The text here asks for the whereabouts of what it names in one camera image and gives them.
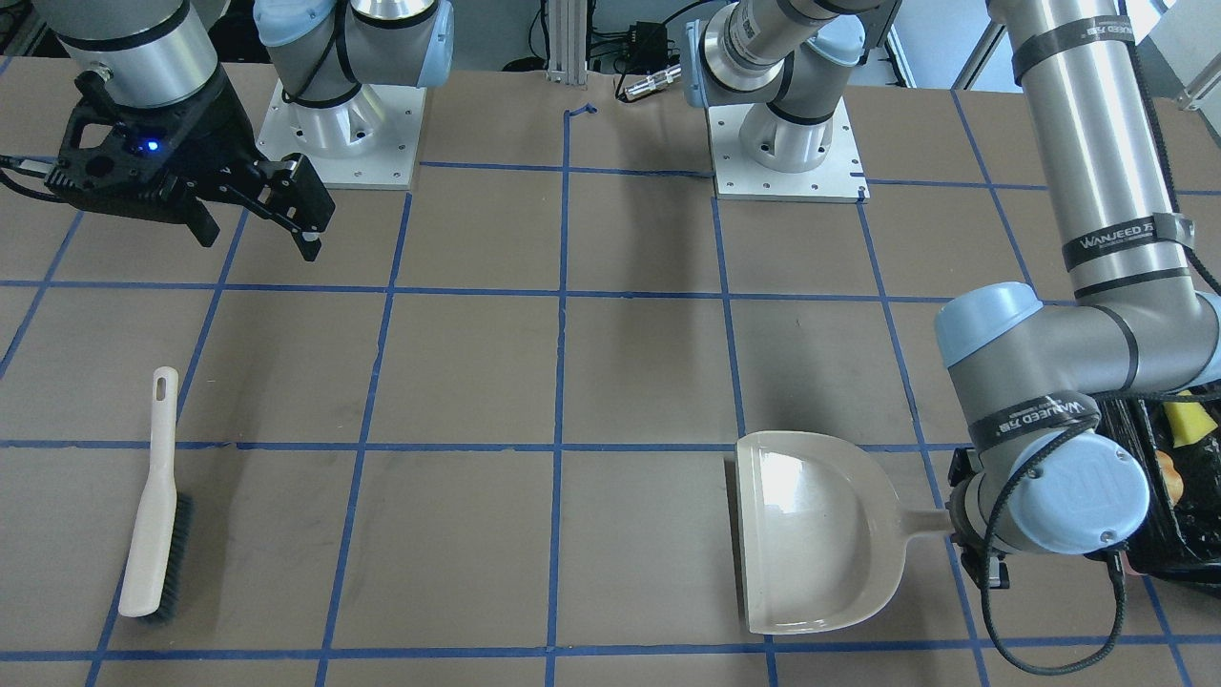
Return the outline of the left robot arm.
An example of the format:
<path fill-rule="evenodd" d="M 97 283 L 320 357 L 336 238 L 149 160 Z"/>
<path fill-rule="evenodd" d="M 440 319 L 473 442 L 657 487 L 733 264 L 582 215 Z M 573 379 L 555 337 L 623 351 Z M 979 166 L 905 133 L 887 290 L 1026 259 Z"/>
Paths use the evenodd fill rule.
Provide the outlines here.
<path fill-rule="evenodd" d="M 934 316 L 994 282 L 1073 301 L 1050 194 L 1020 93 L 852 85 L 860 168 L 842 203 L 719 199 L 733 301 L 874 301 L 902 356 L 882 383 L 919 412 L 899 443 L 965 444 L 968 431 L 937 351 Z"/>

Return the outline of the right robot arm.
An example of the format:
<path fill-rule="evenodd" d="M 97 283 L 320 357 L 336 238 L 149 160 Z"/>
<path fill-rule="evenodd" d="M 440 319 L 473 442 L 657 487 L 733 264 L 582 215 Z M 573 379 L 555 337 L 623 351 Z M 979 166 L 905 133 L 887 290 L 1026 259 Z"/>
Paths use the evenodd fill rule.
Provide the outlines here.
<path fill-rule="evenodd" d="M 217 239 L 212 203 L 316 260 L 341 173 L 404 187 L 418 135 L 394 96 L 444 84 L 449 1 L 35 1 L 74 61 L 50 162 L 2 157 L 20 195 Z"/>

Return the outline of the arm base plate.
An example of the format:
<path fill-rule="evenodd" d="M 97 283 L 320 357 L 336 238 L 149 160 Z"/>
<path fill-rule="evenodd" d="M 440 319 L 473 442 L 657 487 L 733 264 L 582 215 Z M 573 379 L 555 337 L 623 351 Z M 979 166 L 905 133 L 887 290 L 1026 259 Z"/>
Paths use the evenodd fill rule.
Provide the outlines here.
<path fill-rule="evenodd" d="M 256 144 L 280 160 L 302 153 L 330 190 L 408 192 L 413 184 L 429 90 L 365 84 L 331 109 L 288 104 L 276 83 Z"/>
<path fill-rule="evenodd" d="M 871 199 L 845 100 L 829 120 L 797 124 L 766 104 L 706 110 L 716 195 L 729 200 L 860 203 Z"/>

